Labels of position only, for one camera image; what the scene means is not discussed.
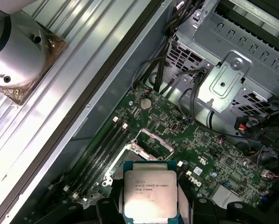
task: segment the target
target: ram slot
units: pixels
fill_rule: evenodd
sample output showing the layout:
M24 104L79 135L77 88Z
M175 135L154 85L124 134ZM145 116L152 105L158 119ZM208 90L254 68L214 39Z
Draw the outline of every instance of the ram slot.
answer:
M107 169L105 166L107 166L111 162L111 160L115 157L115 155L121 151L122 147L126 143L128 133L129 133L129 131L125 129L123 134L120 136L120 138L118 138L116 140L116 143L109 150L110 153L107 154L103 160L101 160L102 167L100 169L98 169L98 171L94 174L94 176L92 178L90 178L90 182L88 182L86 184L87 187L81 191L81 195L83 195L84 193L87 194L88 191L91 189L91 187L96 182L96 180L99 178L99 176L103 173L103 171L106 172Z
M82 183L80 183L77 187L77 192L83 189L84 185L88 182L89 178L91 177L92 173L97 170L100 164L103 162L104 156L108 153L108 151L112 148L112 145L117 141L119 136L122 134L123 128L122 126L116 131L115 135L111 139L107 139L107 144L103 145L102 152L99 156L95 156L92 165L89 169L86 170L86 174L83 175L85 178L83 179Z
M79 185L80 182L83 182L84 178L86 177L86 174L88 173L88 170L92 168L91 166L95 162L95 159L103 153L103 149L105 145L108 144L109 139L111 139L117 133L117 130L120 129L120 126L121 126L120 124L116 123L112 127L112 129L108 130L107 134L103 136L103 138L101 138L101 140L93 150L91 150L89 147L89 150L87 152L89 153L87 161L86 163L83 163L83 165L85 164L85 166L83 167L82 171L79 174L78 173L76 174L78 175L78 177L71 185L72 189L74 189L77 185Z

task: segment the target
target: capacitor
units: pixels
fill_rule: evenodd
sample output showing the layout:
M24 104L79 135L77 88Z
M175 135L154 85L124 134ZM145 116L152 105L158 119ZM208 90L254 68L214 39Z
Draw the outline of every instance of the capacitor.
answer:
M211 177L216 178L218 174L216 172L211 173Z

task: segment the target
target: chip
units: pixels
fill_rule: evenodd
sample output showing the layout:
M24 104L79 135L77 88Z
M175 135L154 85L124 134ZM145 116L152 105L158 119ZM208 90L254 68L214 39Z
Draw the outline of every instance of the chip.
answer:
M178 213L177 175L172 170L130 170L124 175L124 214L134 222L167 223Z
M227 158L226 161L225 161L225 163L226 163L227 165L229 165L229 166L232 165L233 162L234 162L234 161L233 161L231 158Z
M203 135L203 136L200 138L200 141L201 141L202 143L206 144L207 141L208 141L208 139L209 139L208 136Z

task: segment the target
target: screw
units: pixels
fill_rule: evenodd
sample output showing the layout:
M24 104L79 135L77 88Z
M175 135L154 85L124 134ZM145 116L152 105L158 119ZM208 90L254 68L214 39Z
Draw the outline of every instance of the screw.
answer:
M200 203L207 203L207 200L206 200L205 198L200 198L200 199L199 199L199 202L200 202Z
M243 208L243 205L239 204L239 203L235 203L234 204L234 207L235 208L238 208L238 209L242 209Z

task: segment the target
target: screw hole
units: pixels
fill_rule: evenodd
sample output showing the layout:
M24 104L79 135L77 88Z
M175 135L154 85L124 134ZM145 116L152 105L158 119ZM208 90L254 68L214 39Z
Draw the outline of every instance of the screw hole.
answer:
M33 38L33 42L34 43L40 43L42 41L42 39L41 39L41 37L39 37L39 36L35 36L34 38Z
M3 78L3 80L4 80L5 83L9 83L10 80L11 80L11 78L10 78L9 76L5 76L5 77Z

